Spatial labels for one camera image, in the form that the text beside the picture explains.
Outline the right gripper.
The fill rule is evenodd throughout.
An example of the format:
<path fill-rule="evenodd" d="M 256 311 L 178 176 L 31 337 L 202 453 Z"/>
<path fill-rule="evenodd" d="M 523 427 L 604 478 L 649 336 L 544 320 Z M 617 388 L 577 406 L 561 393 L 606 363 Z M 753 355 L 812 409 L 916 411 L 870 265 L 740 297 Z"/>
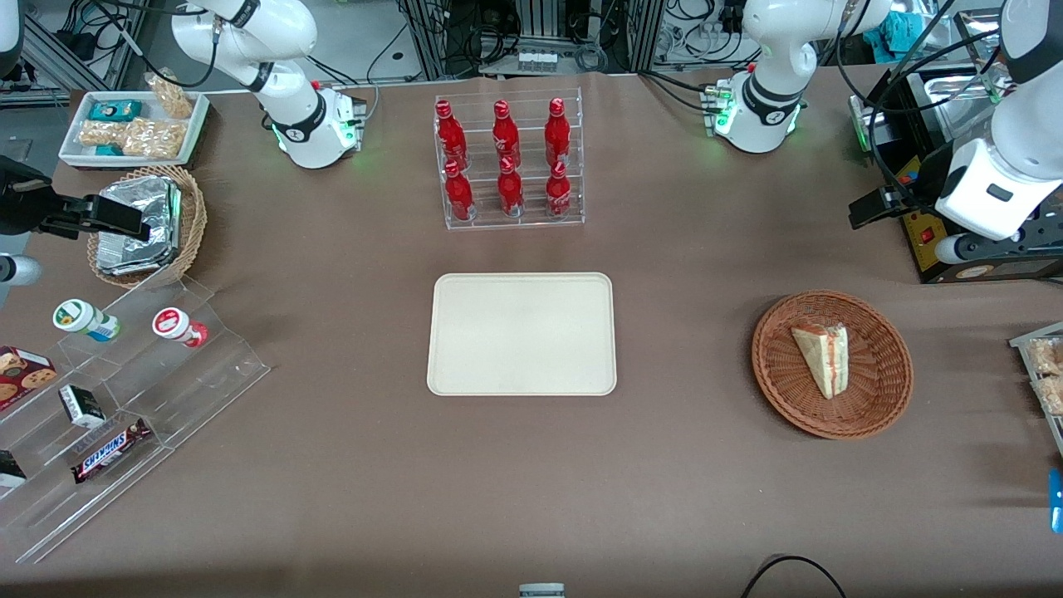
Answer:
<path fill-rule="evenodd" d="M 45 224 L 50 216 L 50 228 Z M 113 199 L 54 194 L 51 180 L 14 159 L 1 159 L 1 234 L 50 233 L 75 241 L 81 233 L 111 233 L 149 241 L 140 209 Z"/>

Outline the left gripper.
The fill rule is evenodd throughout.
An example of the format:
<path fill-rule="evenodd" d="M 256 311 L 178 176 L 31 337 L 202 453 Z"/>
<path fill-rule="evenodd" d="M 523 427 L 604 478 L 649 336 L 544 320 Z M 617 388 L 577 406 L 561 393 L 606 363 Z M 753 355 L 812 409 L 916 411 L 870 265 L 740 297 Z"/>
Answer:
<path fill-rule="evenodd" d="M 881 186 L 880 197 L 850 202 L 848 223 L 858 230 L 894 218 L 897 200 L 915 197 L 942 219 L 990 241 L 1002 241 L 1060 185 L 1060 139 L 1036 146 L 971 137 L 927 155 L 909 188 Z"/>

